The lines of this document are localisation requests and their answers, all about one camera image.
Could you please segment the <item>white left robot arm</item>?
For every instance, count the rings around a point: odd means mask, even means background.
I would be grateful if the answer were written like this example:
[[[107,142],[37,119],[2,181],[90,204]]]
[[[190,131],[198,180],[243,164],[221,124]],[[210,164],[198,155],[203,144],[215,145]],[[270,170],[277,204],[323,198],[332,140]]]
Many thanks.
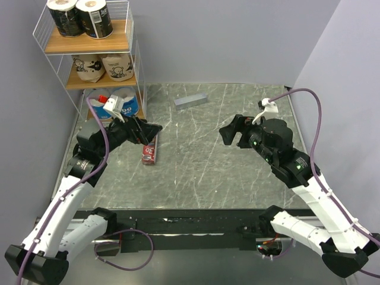
[[[77,142],[59,189],[39,222],[20,245],[10,245],[5,259],[23,280],[60,284],[73,259],[94,239],[110,239],[118,231],[117,215],[96,208],[76,229],[66,234],[79,206],[107,167],[109,154],[123,143],[148,145],[163,129],[136,116],[113,119],[108,126],[95,118],[77,133]]]

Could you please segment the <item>brown paper towel roll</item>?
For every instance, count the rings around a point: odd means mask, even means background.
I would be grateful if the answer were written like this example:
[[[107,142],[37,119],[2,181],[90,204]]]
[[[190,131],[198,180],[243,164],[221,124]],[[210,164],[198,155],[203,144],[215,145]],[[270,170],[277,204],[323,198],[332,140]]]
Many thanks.
[[[74,68],[79,78],[96,83],[104,75],[105,68],[97,54],[72,55]]]
[[[134,68],[127,53],[109,53],[101,55],[103,66],[111,80],[126,81],[134,75]]]

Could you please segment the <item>black paper towel roll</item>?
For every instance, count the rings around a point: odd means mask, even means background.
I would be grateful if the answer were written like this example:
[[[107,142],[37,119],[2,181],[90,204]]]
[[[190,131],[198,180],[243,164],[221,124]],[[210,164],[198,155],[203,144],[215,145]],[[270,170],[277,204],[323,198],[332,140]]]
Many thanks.
[[[80,0],[76,3],[85,33],[92,39],[105,39],[113,33],[107,2],[105,0]]]
[[[77,37],[85,32],[76,3],[76,0],[51,0],[46,3],[61,36]]]

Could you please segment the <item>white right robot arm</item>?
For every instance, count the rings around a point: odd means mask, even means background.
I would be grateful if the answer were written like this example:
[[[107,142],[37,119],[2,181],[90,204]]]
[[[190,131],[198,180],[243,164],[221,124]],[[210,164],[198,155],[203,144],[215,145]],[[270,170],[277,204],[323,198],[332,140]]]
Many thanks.
[[[265,236],[286,235],[316,252],[327,268],[341,278],[360,271],[369,256],[379,250],[379,234],[369,233],[344,209],[321,172],[312,173],[309,156],[294,148],[293,132],[281,119],[236,115],[220,128],[224,145],[255,150],[271,167],[272,173],[299,196],[312,210],[322,227],[315,227],[284,209],[272,205],[259,217]]]

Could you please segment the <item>blue paper towel roll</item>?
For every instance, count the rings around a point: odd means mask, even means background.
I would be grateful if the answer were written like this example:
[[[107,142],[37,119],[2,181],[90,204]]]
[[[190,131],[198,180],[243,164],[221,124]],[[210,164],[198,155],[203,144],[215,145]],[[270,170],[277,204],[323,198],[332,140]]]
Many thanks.
[[[138,113],[139,105],[136,91],[133,87],[116,88],[112,91],[112,94],[124,99],[124,103],[122,106],[123,115],[132,116]]]
[[[100,121],[109,123],[112,117],[104,110],[103,106],[110,97],[110,91],[106,88],[89,88],[84,90],[84,95],[90,99],[90,104]]]

